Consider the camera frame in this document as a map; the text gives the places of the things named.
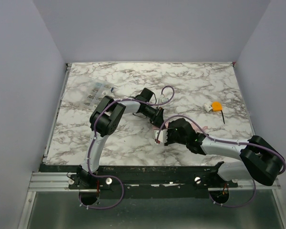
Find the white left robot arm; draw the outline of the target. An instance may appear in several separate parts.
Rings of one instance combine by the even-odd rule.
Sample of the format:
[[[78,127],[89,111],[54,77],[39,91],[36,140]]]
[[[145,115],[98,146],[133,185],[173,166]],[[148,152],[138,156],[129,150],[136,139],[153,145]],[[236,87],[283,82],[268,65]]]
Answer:
[[[79,185],[97,186],[100,179],[116,179],[115,176],[96,175],[99,169],[100,158],[104,145],[111,134],[115,132],[117,126],[124,114],[143,114],[151,124],[160,127],[164,123],[162,105],[170,102],[170,98],[161,94],[160,100],[156,103],[150,103],[154,93],[144,88],[141,93],[135,97],[129,97],[121,100],[114,100],[110,96],[105,96],[98,104],[92,115],[90,116],[90,128],[92,131],[91,142],[88,147],[84,161],[78,166],[76,176]]]

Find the pink folding umbrella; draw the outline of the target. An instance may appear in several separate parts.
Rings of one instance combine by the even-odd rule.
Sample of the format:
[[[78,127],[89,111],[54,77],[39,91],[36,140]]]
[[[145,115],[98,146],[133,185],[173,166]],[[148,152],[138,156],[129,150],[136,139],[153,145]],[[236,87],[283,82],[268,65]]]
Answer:
[[[202,131],[193,123],[186,121],[185,119],[176,119],[171,122],[166,122],[164,127],[168,129],[168,132],[186,132],[191,133],[195,131],[196,133],[202,133]]]

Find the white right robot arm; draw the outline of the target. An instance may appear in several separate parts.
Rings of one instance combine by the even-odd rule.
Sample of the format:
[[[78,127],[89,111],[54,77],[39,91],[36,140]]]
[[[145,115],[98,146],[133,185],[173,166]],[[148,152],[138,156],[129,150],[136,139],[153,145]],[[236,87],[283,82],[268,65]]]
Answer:
[[[248,140],[215,138],[196,132],[185,118],[169,122],[165,145],[182,144],[194,154],[214,155],[234,159],[223,162],[217,170],[224,181],[252,179],[264,186],[273,185],[286,168],[285,159],[262,137]]]

